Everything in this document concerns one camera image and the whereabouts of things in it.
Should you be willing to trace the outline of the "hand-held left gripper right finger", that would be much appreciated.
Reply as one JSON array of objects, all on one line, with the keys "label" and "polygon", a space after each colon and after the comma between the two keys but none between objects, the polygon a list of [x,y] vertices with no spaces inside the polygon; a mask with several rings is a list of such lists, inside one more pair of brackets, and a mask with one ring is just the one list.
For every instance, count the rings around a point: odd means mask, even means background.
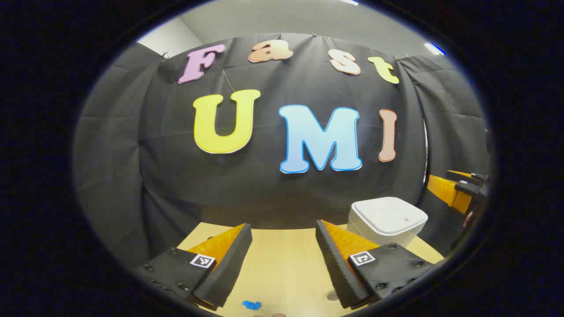
[{"label": "hand-held left gripper right finger", "polygon": [[315,236],[343,308],[379,302],[437,267],[398,243],[377,245],[322,219]]}]

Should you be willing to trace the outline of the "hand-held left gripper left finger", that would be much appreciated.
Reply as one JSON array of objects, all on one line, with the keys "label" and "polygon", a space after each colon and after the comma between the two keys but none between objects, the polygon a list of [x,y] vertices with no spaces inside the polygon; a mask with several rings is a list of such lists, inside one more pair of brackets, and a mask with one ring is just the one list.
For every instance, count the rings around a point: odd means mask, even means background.
[{"label": "hand-held left gripper left finger", "polygon": [[243,223],[184,250],[172,247],[137,267],[154,289],[190,305],[224,307],[252,244],[251,225]]}]

